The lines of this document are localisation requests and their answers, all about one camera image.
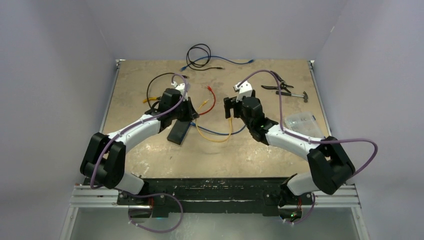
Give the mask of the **black network switch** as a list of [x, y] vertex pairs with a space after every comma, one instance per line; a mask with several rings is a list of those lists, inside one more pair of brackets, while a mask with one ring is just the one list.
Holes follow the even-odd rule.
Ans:
[[170, 130], [167, 140], [173, 144], [181, 145], [185, 139], [185, 136], [191, 126], [191, 121], [180, 121], [177, 120]]

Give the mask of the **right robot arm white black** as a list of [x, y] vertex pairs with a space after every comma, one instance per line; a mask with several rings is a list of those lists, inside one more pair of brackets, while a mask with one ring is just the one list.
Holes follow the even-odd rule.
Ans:
[[336, 138], [320, 139], [282, 130], [278, 122], [265, 116], [256, 97], [244, 97], [241, 101], [226, 97], [223, 102], [225, 117], [241, 119], [255, 141], [289, 151], [307, 161], [309, 172], [296, 173], [282, 184], [280, 196], [284, 202], [292, 204], [300, 195], [315, 191], [332, 195], [354, 175], [355, 167]]

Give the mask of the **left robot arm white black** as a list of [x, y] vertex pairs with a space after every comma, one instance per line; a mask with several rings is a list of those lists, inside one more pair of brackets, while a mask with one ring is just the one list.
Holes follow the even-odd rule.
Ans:
[[118, 189], [129, 193], [138, 205], [146, 203], [146, 182], [125, 170], [126, 155], [144, 140], [161, 133], [173, 121], [190, 123], [199, 114], [183, 91], [167, 88], [157, 108], [147, 110], [137, 121], [110, 134], [92, 135], [84, 154], [80, 173], [90, 179], [90, 187]]

